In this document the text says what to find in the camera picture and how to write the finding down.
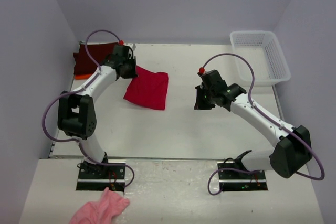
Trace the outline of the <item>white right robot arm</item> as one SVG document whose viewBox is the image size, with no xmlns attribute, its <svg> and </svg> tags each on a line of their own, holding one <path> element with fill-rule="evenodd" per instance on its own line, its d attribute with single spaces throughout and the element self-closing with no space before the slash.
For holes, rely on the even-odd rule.
<svg viewBox="0 0 336 224">
<path fill-rule="evenodd" d="M 270 112 L 262 116 L 257 103 L 249 101 L 244 88 L 227 85 L 217 70 L 198 72 L 202 82 L 196 86 L 195 110 L 225 108 L 248 122 L 274 148 L 272 151 L 247 150 L 234 159 L 234 172 L 239 178 L 248 177 L 255 170 L 273 170 L 283 178 L 290 178 L 312 159 L 308 151 L 310 133 L 304 126 L 294 127 Z"/>
</svg>

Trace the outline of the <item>red t-shirt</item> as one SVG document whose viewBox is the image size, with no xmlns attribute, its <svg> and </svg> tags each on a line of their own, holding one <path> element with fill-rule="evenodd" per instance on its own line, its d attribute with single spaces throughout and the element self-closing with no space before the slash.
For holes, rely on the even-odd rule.
<svg viewBox="0 0 336 224">
<path fill-rule="evenodd" d="M 138 76 L 128 85 L 123 99 L 153 110 L 165 110 L 169 86 L 166 72 L 151 72 L 140 66 L 136 67 Z"/>
</svg>

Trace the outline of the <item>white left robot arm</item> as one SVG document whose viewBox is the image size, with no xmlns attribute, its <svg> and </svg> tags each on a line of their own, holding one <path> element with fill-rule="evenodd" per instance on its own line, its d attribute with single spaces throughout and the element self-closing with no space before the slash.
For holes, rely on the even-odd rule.
<svg viewBox="0 0 336 224">
<path fill-rule="evenodd" d="M 85 161 L 92 164 L 91 173 L 97 178 L 108 175 L 109 165 L 95 134 L 98 125 L 95 102 L 119 78 L 134 79 L 137 76 L 133 49 L 117 44 L 82 86 L 69 93 L 63 92 L 59 99 L 57 126 L 78 145 Z"/>
</svg>

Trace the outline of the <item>dark maroon t-shirt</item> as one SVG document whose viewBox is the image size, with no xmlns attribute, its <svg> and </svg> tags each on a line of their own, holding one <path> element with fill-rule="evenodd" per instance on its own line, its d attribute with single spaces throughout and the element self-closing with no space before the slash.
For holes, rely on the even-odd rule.
<svg viewBox="0 0 336 224">
<path fill-rule="evenodd" d="M 113 52 L 117 43 L 89 44 L 88 50 L 97 63 L 103 62 L 107 55 Z M 79 52 L 73 53 L 75 59 L 74 75 L 93 74 L 97 65 L 88 56 L 85 45 L 80 45 Z"/>
</svg>

